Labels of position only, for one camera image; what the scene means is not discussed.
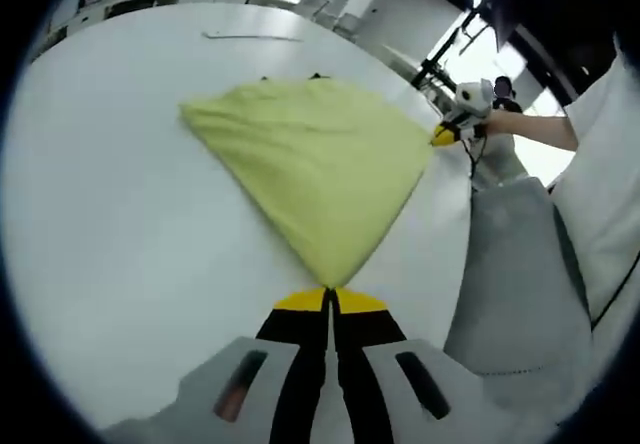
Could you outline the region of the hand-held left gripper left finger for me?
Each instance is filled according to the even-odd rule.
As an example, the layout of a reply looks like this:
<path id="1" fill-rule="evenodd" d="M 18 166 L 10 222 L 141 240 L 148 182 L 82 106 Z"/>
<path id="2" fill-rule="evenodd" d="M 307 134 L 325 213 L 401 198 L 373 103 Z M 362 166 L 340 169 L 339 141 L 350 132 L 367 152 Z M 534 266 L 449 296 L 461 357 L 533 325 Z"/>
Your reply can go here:
<path id="1" fill-rule="evenodd" d="M 164 416 L 176 443 L 307 443 L 325 380 L 330 293 L 277 302 L 253 338 L 239 337 L 180 382 Z"/>

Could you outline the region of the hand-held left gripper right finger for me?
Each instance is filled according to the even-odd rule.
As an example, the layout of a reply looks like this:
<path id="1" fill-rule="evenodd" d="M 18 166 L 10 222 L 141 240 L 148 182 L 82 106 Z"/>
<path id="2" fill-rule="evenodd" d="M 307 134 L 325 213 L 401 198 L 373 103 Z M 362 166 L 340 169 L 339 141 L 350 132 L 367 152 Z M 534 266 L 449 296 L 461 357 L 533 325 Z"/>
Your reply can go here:
<path id="1" fill-rule="evenodd" d="M 386 304 L 332 293 L 338 378 L 357 443 L 497 443 L 500 412 L 482 381 L 421 339 Z"/>

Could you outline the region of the person's right hand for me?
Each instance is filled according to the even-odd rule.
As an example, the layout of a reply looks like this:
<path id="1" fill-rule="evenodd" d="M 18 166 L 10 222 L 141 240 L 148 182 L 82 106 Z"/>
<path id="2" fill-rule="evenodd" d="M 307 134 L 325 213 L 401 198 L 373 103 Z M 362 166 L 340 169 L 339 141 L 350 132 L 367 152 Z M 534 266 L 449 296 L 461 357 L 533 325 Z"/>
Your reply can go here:
<path id="1" fill-rule="evenodd" d="M 500 109 L 491 112 L 474 126 L 474 136 L 485 138 L 490 135 L 510 134 L 510 113 Z"/>

